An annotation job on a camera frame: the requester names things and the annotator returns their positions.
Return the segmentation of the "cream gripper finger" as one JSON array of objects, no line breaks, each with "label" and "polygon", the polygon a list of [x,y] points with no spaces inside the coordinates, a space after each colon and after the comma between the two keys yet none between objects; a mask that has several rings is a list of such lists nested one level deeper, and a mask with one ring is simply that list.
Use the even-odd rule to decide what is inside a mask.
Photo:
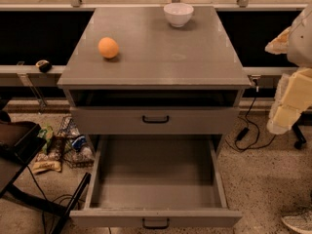
[{"label": "cream gripper finger", "polygon": [[297,109],[301,115],[312,105],[312,69],[300,67],[290,75],[282,104]]},{"label": "cream gripper finger", "polygon": [[266,45],[265,51],[273,55],[285,54],[289,47],[290,30],[291,29],[289,27],[283,30],[277,37]]}]

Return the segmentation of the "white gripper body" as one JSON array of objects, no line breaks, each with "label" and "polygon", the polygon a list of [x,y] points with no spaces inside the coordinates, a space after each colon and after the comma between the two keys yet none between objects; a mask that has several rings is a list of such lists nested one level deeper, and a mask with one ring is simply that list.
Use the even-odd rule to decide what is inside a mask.
[{"label": "white gripper body", "polygon": [[271,105],[266,127],[273,135],[282,135],[289,131],[300,116],[297,109],[282,104],[282,97],[286,92],[289,80],[290,75],[283,74],[281,76],[276,88],[274,102]]}]

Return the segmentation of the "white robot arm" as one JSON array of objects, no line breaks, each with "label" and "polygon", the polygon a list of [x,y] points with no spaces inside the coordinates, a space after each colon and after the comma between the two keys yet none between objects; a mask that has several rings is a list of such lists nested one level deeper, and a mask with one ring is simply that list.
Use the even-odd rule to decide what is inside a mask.
[{"label": "white robot arm", "polygon": [[286,54],[288,61],[298,66],[292,75],[281,76],[269,112],[267,130],[282,135],[312,105],[312,5],[269,42],[265,51],[274,55]]}]

